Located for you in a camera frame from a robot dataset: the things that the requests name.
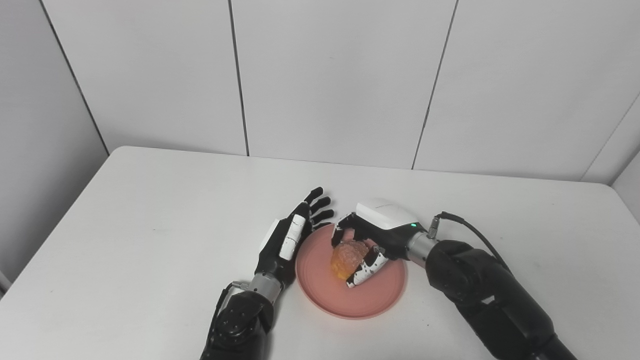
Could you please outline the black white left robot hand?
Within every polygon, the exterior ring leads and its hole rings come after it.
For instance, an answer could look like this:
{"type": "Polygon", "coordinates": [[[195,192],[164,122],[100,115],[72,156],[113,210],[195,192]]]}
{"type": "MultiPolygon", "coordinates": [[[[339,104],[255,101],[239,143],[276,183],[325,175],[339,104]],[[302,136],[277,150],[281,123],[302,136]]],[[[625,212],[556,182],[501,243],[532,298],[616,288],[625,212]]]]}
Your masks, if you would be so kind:
{"type": "Polygon", "coordinates": [[[323,187],[313,189],[286,218],[276,222],[258,256],[255,275],[270,276],[282,290],[295,280],[295,264],[300,246],[316,230],[329,224],[335,212],[328,208],[331,198],[323,187]]]}

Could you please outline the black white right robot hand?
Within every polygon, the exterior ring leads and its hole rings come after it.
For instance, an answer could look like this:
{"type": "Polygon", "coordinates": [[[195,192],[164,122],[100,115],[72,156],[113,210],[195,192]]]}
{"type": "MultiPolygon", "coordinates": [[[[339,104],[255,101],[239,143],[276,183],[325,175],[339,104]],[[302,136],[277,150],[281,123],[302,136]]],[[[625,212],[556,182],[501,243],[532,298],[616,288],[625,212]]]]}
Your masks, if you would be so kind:
{"type": "Polygon", "coordinates": [[[354,242],[370,240],[374,244],[347,276],[345,284],[350,289],[372,278],[389,261],[409,261],[425,269],[426,259],[436,244],[416,215],[382,198],[357,203],[354,212],[334,225],[331,237],[334,248],[348,230],[352,230],[354,242]]]}

